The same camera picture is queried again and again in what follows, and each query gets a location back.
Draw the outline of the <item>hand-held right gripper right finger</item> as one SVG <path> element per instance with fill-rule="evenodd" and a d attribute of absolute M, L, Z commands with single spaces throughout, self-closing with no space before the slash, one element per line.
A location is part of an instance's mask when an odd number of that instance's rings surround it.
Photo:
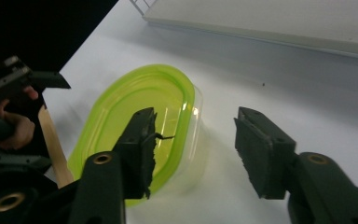
<path fill-rule="evenodd" d="M 259 111 L 241 107 L 235 148 L 257 195 L 288 200 L 292 224 L 358 224 L 358 187 L 331 158 L 296 142 Z"/>

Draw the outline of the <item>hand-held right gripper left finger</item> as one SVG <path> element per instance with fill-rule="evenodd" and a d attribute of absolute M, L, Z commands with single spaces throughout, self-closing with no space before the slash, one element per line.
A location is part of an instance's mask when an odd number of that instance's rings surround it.
<path fill-rule="evenodd" d="M 87 158 L 67 224 L 126 224 L 125 201 L 150 196 L 156 116 L 135 112 L 112 150 Z"/>

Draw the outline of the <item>green plastic container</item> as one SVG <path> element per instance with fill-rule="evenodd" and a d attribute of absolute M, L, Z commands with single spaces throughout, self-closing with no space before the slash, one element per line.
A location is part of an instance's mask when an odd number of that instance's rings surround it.
<path fill-rule="evenodd" d="M 200 90 L 179 69 L 150 64 L 115 81 L 92 107 L 68 160 L 75 180 L 87 157 L 111 149 L 132 115 L 148 107 L 157 114 L 156 131 L 165 138 L 155 147 L 156 166 L 150 186 L 153 196 L 191 189 L 205 170 L 208 152 L 201 120 Z"/>

